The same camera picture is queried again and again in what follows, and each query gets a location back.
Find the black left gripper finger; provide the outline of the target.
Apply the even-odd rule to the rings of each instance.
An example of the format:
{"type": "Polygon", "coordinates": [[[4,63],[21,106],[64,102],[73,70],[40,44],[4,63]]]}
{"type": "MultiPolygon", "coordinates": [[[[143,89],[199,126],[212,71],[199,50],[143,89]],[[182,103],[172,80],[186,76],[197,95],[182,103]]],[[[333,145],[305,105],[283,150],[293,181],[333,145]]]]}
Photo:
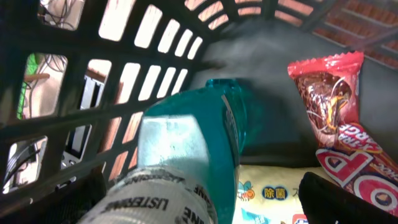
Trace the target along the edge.
{"type": "Polygon", "coordinates": [[[328,180],[306,172],[298,197],[309,223],[397,224],[397,217],[377,208],[328,180]]]}

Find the yellow snack bag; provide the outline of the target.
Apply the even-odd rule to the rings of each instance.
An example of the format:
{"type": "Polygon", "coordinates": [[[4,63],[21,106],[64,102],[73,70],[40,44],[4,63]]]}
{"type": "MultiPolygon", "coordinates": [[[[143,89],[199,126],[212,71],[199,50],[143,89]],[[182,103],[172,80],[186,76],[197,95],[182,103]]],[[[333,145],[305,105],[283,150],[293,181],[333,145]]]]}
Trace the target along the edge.
{"type": "Polygon", "coordinates": [[[332,181],[321,167],[241,165],[233,224],[308,223],[299,200],[299,185],[306,172],[332,181]]]}

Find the red chocolate bar wrapper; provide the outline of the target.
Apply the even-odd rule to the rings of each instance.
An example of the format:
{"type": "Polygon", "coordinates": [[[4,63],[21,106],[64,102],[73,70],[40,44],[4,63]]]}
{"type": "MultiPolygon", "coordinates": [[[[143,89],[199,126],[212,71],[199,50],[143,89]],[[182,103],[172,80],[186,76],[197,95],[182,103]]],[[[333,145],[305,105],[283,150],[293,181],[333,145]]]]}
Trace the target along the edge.
{"type": "Polygon", "coordinates": [[[318,141],[316,157],[341,188],[397,215],[397,164],[359,123],[363,52],[289,63],[318,141]]]}

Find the teal mouthwash bottle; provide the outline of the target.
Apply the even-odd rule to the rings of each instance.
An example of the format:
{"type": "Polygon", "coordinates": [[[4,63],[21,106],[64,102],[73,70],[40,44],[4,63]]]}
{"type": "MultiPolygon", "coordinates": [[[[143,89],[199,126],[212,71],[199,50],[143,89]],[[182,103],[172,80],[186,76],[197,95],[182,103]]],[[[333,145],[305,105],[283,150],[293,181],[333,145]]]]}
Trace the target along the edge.
{"type": "Polygon", "coordinates": [[[231,223],[246,125],[234,79],[160,101],[142,117],[137,167],[81,222],[231,223]]]}

